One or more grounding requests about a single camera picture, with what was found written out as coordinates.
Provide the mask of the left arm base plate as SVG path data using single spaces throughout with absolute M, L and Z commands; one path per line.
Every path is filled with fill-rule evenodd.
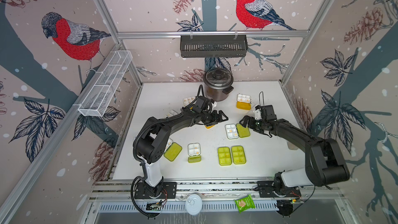
M 176 182 L 160 182 L 157 186 L 151 187 L 147 183 L 137 182 L 132 188 L 134 199 L 175 199 L 177 192 Z

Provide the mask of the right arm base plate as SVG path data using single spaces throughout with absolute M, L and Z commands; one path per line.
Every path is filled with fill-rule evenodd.
M 287 187 L 277 181 L 258 181 L 253 188 L 261 198 L 300 198 L 301 192 L 298 187 Z

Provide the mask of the large green pillbox front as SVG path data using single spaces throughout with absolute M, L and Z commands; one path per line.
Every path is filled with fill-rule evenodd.
M 237 145 L 231 147 L 232 160 L 234 164 L 245 164 L 246 156 L 243 146 Z

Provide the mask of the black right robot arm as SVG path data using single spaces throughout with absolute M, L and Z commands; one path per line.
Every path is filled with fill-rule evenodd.
M 285 119 L 278 119 L 271 105 L 257 105 L 254 113 L 253 117 L 244 116 L 239 124 L 270 138 L 283 138 L 305 153 L 303 168 L 275 174 L 276 191 L 310 185 L 322 187 L 349 180 L 350 172 L 336 140 L 313 136 Z

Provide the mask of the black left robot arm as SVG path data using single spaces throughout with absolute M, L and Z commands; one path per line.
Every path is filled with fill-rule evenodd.
M 213 126 L 227 120 L 228 116 L 221 110 L 207 111 L 198 107 L 182 109 L 181 113 L 173 117 L 150 117 L 133 142 L 133 156 L 143 169 L 145 184 L 150 188 L 162 185 L 163 176 L 158 161 L 173 133 L 197 124 Z

